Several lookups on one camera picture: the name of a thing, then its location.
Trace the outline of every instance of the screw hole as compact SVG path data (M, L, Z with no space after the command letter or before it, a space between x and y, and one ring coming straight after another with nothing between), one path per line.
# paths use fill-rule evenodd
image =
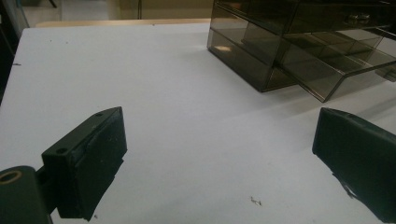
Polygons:
M9 184L22 176L21 171L10 171L0 175L0 185Z
M56 153L57 153L57 154L64 154L66 151L67 151L67 148L62 147L62 148L57 149L57 150L56 150Z

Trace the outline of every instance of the floor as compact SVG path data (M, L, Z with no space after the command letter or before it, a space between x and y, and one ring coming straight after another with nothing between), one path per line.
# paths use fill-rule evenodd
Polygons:
M43 21L107 21L106 0L22 0L30 27Z

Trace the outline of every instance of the white tabletop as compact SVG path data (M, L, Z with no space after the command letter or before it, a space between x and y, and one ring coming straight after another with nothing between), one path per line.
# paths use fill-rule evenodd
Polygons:
M208 29L25 30L0 107L0 170L38 169L44 150L120 105L129 151L92 223L381 223L311 147L323 106L396 133L395 86L326 104L298 86L258 93L206 49Z

